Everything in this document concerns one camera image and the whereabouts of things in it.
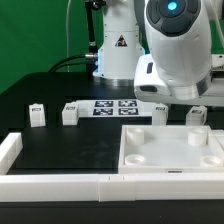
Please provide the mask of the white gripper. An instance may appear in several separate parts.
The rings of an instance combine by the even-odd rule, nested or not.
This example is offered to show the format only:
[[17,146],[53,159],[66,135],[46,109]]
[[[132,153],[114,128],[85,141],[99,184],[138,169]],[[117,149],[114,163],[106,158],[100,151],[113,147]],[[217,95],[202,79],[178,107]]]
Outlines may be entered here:
[[177,96],[159,78],[150,54],[140,57],[134,79],[136,97],[144,102],[224,107],[224,54],[212,55],[211,85],[199,84]]

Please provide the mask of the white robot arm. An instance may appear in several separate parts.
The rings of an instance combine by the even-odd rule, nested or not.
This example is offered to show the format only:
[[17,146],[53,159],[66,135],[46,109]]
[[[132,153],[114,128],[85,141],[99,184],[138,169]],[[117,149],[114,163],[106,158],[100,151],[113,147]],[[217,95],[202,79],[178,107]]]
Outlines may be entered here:
[[104,0],[96,81],[134,86],[141,101],[224,107],[224,54],[210,23],[224,0]]

